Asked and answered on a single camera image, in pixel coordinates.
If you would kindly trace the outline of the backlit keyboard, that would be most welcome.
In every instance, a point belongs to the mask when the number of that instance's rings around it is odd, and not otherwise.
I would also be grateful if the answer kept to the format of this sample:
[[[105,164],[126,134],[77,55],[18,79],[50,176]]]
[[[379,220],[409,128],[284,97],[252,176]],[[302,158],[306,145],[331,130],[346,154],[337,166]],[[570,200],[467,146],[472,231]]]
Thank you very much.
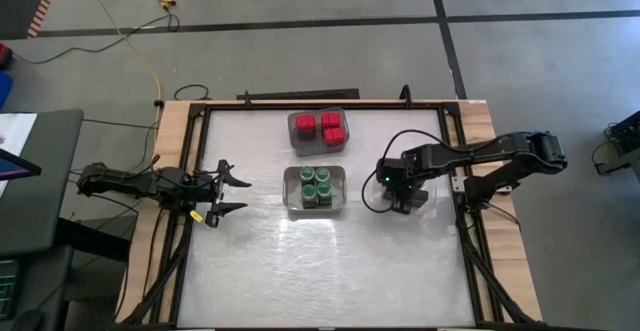
[[[19,295],[20,262],[0,260],[0,321],[11,319]]]

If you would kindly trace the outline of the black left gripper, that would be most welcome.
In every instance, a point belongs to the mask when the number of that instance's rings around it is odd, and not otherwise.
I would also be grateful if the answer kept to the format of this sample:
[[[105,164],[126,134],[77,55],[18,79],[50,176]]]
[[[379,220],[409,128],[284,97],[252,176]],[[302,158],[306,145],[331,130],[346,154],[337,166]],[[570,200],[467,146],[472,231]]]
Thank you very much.
[[[194,171],[192,174],[185,176],[185,182],[192,188],[190,195],[192,196],[191,209],[187,213],[188,216],[204,216],[205,224],[210,228],[217,228],[219,221],[228,213],[247,207],[246,203],[226,203],[218,202],[220,190],[224,185],[230,187],[248,188],[251,183],[241,181],[231,175],[230,165],[227,160],[218,161],[218,171]],[[197,203],[208,202],[211,204],[210,209],[205,213],[198,211]]]

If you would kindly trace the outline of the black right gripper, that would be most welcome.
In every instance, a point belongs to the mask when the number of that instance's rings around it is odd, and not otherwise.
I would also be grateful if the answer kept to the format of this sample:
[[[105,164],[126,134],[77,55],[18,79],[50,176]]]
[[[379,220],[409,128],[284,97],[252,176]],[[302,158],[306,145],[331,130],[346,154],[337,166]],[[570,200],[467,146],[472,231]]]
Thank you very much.
[[[391,211],[410,214],[429,200],[429,192],[421,189],[423,181],[415,178],[414,162],[409,159],[381,158],[376,180],[385,188],[383,198],[391,202]]]

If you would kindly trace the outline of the white paper sheet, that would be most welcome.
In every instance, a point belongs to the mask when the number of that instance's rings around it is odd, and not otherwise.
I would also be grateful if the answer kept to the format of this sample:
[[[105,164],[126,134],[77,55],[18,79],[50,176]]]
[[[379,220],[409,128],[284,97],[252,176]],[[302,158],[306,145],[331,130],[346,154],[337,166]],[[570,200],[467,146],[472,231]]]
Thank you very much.
[[[36,119],[35,113],[0,113],[0,149],[19,155]]]

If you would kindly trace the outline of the black desk support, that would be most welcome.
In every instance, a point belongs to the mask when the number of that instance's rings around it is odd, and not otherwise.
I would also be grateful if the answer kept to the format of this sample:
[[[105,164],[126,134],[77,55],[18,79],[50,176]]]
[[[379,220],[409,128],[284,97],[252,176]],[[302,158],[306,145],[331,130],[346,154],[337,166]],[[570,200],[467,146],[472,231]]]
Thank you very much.
[[[131,245],[121,236],[104,233],[63,218],[57,223],[54,244],[70,246],[74,250],[120,262],[129,260]]]

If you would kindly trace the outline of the black mat orange edge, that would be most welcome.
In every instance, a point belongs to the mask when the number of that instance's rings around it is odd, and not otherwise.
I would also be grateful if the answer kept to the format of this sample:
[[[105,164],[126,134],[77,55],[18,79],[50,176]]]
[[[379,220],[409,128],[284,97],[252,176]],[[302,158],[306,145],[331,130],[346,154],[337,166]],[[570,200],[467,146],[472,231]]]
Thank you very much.
[[[35,38],[52,0],[0,0],[0,40]]]

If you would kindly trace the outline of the grey desk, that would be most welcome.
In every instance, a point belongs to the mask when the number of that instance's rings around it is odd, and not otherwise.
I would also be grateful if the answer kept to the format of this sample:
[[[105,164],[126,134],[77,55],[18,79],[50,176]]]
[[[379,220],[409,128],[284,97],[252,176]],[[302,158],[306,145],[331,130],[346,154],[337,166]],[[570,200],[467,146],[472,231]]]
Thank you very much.
[[[43,112],[21,157],[41,174],[10,181],[0,196],[0,259],[45,251],[54,236],[84,112]]]

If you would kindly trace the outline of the clear plastic bin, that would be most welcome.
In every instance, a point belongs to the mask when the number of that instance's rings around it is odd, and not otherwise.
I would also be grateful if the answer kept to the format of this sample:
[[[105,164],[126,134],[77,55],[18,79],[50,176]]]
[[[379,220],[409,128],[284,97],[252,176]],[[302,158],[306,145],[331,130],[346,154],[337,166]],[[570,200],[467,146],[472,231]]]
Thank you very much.
[[[426,180],[407,180],[399,174],[386,174],[376,177],[382,186],[382,198],[388,201],[389,211],[409,215],[423,207],[435,208],[440,196],[438,187]]]

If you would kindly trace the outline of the blue object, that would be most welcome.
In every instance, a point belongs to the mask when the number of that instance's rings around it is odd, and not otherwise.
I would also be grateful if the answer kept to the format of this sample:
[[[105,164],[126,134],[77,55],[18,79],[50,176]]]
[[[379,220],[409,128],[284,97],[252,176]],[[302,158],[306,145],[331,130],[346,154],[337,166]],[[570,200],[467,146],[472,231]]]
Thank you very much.
[[[13,87],[14,81],[11,76],[6,74],[3,71],[0,71],[0,110],[3,108],[6,103],[11,89]]]

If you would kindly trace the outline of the dark tablet screen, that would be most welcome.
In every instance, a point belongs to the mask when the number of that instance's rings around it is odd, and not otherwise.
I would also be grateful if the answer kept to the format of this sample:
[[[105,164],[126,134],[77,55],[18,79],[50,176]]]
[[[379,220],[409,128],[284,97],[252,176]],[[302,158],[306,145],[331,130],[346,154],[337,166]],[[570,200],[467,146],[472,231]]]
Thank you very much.
[[[38,176],[41,168],[0,148],[0,181]]]

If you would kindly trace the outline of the black flat bar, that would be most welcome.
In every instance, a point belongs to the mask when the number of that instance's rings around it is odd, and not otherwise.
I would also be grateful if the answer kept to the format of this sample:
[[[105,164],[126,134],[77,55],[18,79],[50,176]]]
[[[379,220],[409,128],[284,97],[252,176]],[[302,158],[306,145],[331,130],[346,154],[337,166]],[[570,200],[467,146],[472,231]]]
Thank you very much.
[[[341,88],[308,91],[288,91],[274,93],[250,93],[246,90],[243,94],[236,96],[237,100],[294,100],[294,99],[359,99],[358,88]]]

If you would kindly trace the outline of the white plastic bin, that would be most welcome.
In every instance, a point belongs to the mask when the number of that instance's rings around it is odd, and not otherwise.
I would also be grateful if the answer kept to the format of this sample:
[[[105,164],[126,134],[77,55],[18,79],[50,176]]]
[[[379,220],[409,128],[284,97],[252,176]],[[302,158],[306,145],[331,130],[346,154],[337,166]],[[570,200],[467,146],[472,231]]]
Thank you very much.
[[[330,170],[331,178],[330,185],[333,190],[333,203],[330,207],[322,207],[319,204],[313,209],[304,209],[301,202],[301,188],[302,184],[299,178],[299,171],[301,167],[294,166],[289,167],[284,171],[283,175],[283,204],[291,212],[299,213],[338,213],[346,204],[347,192],[346,192],[346,173],[340,166],[310,166],[314,167],[327,167]]]

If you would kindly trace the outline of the grey plastic bin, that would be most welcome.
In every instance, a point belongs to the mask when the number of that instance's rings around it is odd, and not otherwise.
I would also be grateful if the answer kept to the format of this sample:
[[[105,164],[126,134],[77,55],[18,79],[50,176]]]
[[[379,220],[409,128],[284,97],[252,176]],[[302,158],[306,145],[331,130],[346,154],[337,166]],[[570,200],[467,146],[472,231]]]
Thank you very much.
[[[340,112],[342,114],[342,127],[346,131],[346,141],[344,144],[338,147],[327,147],[323,141],[323,128],[321,127],[320,115],[323,112]],[[295,117],[298,115],[312,114],[316,118],[316,137],[311,140],[300,140],[297,132],[295,131]],[[294,112],[287,117],[287,126],[289,132],[289,140],[291,147],[295,154],[299,157],[315,156],[328,153],[341,152],[347,145],[350,139],[350,131],[347,122],[345,110],[339,107],[325,108],[317,110],[304,110],[300,112]]]

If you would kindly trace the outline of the black metal table frame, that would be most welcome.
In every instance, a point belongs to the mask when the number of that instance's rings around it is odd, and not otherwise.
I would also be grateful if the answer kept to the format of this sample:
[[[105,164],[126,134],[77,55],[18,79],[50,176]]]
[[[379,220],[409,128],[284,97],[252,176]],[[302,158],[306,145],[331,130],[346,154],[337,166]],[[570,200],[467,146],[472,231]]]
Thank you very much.
[[[131,241],[121,315],[130,315],[154,281],[164,251],[188,238],[184,262],[159,298],[159,318],[185,327],[468,326],[478,316],[504,316],[478,273],[468,273],[454,226],[447,178],[431,181],[435,208],[378,215],[361,201],[384,151],[465,133],[494,134],[483,101],[344,100],[351,132],[340,153],[311,163],[346,172],[347,199],[338,213],[305,215],[282,201],[286,168],[299,166],[287,116],[312,100],[169,101],[155,142],[160,166],[211,168],[221,159],[248,188],[225,197],[247,207],[217,228],[171,221],[154,203],[139,209]]]

